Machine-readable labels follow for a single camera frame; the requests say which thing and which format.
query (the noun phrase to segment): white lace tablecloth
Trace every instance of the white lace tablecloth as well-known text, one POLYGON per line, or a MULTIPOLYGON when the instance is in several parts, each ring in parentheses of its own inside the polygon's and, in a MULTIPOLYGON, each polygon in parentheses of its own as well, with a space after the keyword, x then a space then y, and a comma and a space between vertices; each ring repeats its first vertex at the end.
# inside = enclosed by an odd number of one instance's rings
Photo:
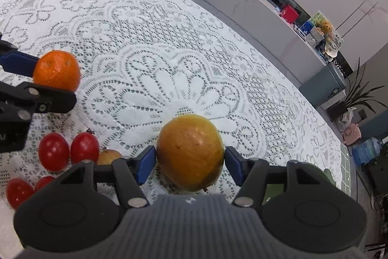
MULTIPOLYGON (((82 71, 75 109, 34 115, 26 148, 0 154, 3 256, 17 248, 5 185, 13 177, 36 183, 48 174, 37 146, 51 131, 71 142, 91 128, 101 147, 135 156, 156 144, 166 122, 194 112, 244 157, 276 165, 308 161, 330 168, 340 185, 340 142, 321 116, 255 48, 191 0, 0 0, 0 31, 32 55, 70 51, 82 71)), ((1 71, 0 80, 28 79, 1 71)), ((111 187, 99 189, 114 194, 111 187)), ((150 201, 180 192, 158 167, 142 190, 150 201)), ((231 200, 237 191, 224 168, 208 193, 231 200)))

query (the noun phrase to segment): grapefruit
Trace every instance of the grapefruit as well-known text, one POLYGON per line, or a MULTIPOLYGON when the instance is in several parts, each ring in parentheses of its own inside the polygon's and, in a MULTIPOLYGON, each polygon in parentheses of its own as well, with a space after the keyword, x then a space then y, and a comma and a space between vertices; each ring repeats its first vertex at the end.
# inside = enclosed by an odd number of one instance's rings
POLYGON ((212 185, 224 165, 224 146, 206 118, 184 114, 162 128, 156 155, 162 173, 178 187, 198 191, 212 185))

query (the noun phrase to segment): red box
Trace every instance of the red box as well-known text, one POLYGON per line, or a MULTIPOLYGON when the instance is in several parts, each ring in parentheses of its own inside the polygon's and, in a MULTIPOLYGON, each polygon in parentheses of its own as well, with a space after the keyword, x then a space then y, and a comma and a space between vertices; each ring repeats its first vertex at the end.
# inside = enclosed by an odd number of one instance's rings
POLYGON ((299 14, 294 8, 287 4, 280 12, 280 17, 283 17, 289 24, 293 24, 298 19, 299 14))

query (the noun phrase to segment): red tomato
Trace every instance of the red tomato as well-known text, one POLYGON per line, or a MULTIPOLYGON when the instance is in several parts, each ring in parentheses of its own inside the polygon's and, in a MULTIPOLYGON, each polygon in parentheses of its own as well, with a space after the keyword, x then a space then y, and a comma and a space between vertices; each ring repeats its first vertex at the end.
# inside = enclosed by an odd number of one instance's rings
POLYGON ((85 159, 97 162, 100 155, 100 146, 97 138, 92 133, 92 131, 88 130, 74 138, 70 148, 70 160, 73 164, 85 159))
POLYGON ((62 135, 52 132, 40 141, 38 154, 43 167, 49 171, 58 172, 69 162, 69 144, 62 135))
POLYGON ((5 195, 9 205, 16 210, 19 205, 34 194, 34 189, 26 181, 14 178, 8 181, 5 195))
POLYGON ((54 179, 55 178, 53 176, 46 176, 39 179, 39 181, 35 185, 35 192, 43 188, 45 185, 51 183, 54 179))

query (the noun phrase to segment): orange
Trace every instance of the orange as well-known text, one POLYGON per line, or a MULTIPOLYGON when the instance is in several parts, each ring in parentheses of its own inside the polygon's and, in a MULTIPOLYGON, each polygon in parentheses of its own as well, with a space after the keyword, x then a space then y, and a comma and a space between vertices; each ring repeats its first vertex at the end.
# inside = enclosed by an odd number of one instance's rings
POLYGON ((75 92, 81 72, 76 57, 65 51, 51 51, 36 63, 32 79, 35 84, 75 92))
POLYGON ((206 118, 184 114, 160 131, 156 155, 162 173, 178 187, 198 191, 212 185, 224 165, 224 145, 206 118))

